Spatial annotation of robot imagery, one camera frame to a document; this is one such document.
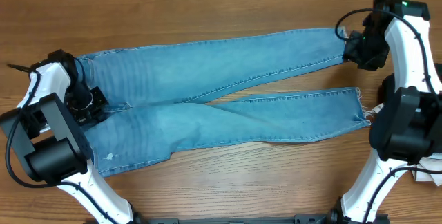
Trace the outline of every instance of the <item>white stain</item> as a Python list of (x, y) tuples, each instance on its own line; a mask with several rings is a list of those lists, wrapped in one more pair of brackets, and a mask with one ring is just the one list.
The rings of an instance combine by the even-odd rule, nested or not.
[(103, 159), (106, 159), (106, 160), (112, 160), (113, 157), (118, 157), (118, 155), (114, 155), (114, 154), (110, 153), (110, 154), (108, 154), (108, 156), (106, 156), (106, 157), (103, 158)]

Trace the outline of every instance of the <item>black metal base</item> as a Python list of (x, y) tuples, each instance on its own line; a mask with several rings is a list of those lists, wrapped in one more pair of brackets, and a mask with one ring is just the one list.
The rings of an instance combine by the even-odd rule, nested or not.
[[(220, 218), (202, 220), (178, 220), (177, 218), (163, 218), (147, 220), (148, 224), (329, 224), (326, 214), (297, 214), (287, 218)], [(355, 221), (345, 221), (345, 224), (360, 224)], [(390, 224), (387, 214), (379, 214), (371, 224)]]

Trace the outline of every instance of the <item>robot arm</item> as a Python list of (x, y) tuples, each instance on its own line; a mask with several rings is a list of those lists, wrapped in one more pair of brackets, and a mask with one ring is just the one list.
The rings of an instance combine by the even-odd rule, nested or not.
[[(93, 166), (92, 150), (79, 125), (99, 121), (107, 104), (98, 88), (78, 80), (75, 58), (58, 50), (31, 66), (30, 87), (17, 109), (4, 113), (0, 125), (9, 133), (23, 108), (12, 148), (35, 181), (46, 181), (76, 198), (98, 223), (145, 223), (131, 204), (118, 196)], [(37, 86), (34, 95), (30, 95)], [(28, 106), (25, 102), (32, 96)], [(51, 129), (54, 136), (31, 140)]]
[[(382, 7), (396, 14), (402, 13), (402, 17), (420, 34), (426, 51), (430, 82), (439, 94), (442, 83), (436, 73), (428, 42), (430, 16), (427, 6), (404, 0), (374, 0), (374, 7)], [(393, 18), (389, 23), (383, 23), (386, 21), (385, 16), (380, 15), (372, 15), (369, 18), (371, 23), (365, 22), (365, 35), (376, 33), (374, 30), (385, 30), (385, 41), (393, 57), (394, 90), (391, 87), (386, 88), (391, 91), (387, 93), (390, 98), (385, 99), (384, 109), (370, 130), (370, 144), (373, 149), (355, 184), (340, 201), (338, 209), (342, 218), (338, 223), (362, 223), (368, 202), (391, 170), (415, 165), (423, 156), (441, 152), (442, 149), (439, 142), (441, 136), (438, 133), (441, 128), (440, 109), (430, 106), (434, 105), (434, 99), (429, 94), (431, 90), (425, 81), (423, 56), (416, 35), (401, 20)], [(355, 47), (358, 45), (355, 43), (349, 45)], [(358, 57), (350, 56), (350, 59), (361, 62), (363, 54), (356, 54)], [(405, 170), (395, 173), (383, 185), (373, 202), (367, 222), (376, 223), (377, 209), (404, 173)]]

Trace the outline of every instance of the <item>wooden table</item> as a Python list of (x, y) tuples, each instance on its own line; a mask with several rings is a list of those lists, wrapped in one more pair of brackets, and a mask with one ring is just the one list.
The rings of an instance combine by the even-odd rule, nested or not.
[[(430, 43), (442, 62), (442, 2), (430, 7)], [(334, 26), (372, 0), (0, 0), (0, 112), (15, 108), (29, 81), (6, 63), (29, 65), (63, 48), (80, 55), (109, 48), (176, 44)], [(359, 15), (346, 25), (361, 29)], [(358, 86), (362, 103), (392, 72), (346, 63), (256, 86), (217, 102), (255, 93)], [(369, 155), (368, 128), (309, 145), (252, 142), (173, 154), (158, 165), (107, 178), (145, 217), (228, 218), (323, 213), (354, 183)], [(0, 146), (6, 139), (0, 136)], [(25, 178), (16, 158), (17, 173)], [(26, 189), (0, 166), (0, 223), (81, 223), (91, 216), (58, 189)], [(392, 223), (442, 223), (442, 191), (399, 180), (380, 212)]]

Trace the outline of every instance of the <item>jeans leg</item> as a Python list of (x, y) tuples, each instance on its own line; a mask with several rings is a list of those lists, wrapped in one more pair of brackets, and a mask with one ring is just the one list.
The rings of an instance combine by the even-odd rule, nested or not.
[(139, 106), (86, 132), (103, 176), (138, 169), (176, 151), (252, 141), (315, 142), (366, 127), (356, 88), (253, 95), (208, 106)]
[(342, 63), (344, 42), (333, 28), (82, 55), (91, 87), (110, 105), (145, 106), (221, 96)]

